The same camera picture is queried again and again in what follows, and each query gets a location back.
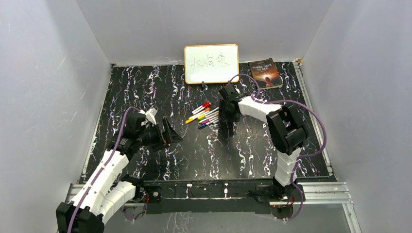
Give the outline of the blue cap marker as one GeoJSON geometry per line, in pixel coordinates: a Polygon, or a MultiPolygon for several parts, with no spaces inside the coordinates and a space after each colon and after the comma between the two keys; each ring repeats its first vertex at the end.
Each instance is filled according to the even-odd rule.
{"type": "Polygon", "coordinates": [[[216,124],[216,123],[218,123],[218,122],[219,122],[218,120],[215,120],[215,121],[211,121],[211,122],[202,124],[202,125],[200,125],[200,126],[198,127],[198,129],[203,129],[203,128],[205,128],[206,126],[213,125],[213,124],[216,124]]]}

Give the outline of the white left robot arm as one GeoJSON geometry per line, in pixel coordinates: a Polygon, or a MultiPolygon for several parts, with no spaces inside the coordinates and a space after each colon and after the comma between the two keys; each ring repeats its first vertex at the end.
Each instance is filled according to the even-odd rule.
{"type": "Polygon", "coordinates": [[[59,233],[102,233],[109,219],[128,201],[142,201],[149,192],[143,181],[126,175],[116,178],[133,156],[145,147],[150,151],[166,149],[183,139],[167,117],[159,124],[155,110],[126,111],[118,133],[108,145],[103,158],[82,189],[68,202],[56,209],[59,233]]]}

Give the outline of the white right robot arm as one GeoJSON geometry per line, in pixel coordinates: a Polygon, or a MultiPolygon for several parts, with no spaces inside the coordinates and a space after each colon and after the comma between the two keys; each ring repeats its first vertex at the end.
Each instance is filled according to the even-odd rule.
{"type": "Polygon", "coordinates": [[[281,105],[240,94],[233,85],[219,90],[221,122],[238,122],[240,116],[256,118],[268,126],[272,144],[277,150],[277,167],[273,183],[257,185],[252,195],[259,202],[286,201],[296,187],[296,165],[308,131],[292,105],[281,105]]]}

